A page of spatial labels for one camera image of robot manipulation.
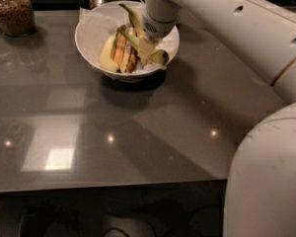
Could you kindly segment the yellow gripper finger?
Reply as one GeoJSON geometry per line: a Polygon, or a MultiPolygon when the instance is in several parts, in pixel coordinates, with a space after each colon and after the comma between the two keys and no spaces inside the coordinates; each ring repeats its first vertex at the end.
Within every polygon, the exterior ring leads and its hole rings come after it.
{"type": "Polygon", "coordinates": [[[155,42],[145,37],[139,38],[138,54],[141,60],[147,60],[155,49],[155,42]]]}

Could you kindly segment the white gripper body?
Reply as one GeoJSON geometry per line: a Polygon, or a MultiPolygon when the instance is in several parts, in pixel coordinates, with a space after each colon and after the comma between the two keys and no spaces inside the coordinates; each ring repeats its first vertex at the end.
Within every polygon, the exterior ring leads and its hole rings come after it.
{"type": "Polygon", "coordinates": [[[166,37],[179,18],[181,7],[170,0],[145,0],[142,28],[153,39],[166,37]]]}

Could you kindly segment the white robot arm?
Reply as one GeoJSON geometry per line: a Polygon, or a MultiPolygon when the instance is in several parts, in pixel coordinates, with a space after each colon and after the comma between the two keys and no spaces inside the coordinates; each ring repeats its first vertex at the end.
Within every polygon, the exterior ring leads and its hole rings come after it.
{"type": "Polygon", "coordinates": [[[186,9],[286,102],[237,149],[224,237],[296,237],[296,14],[265,0],[146,0],[143,27],[168,35],[186,9]]]}

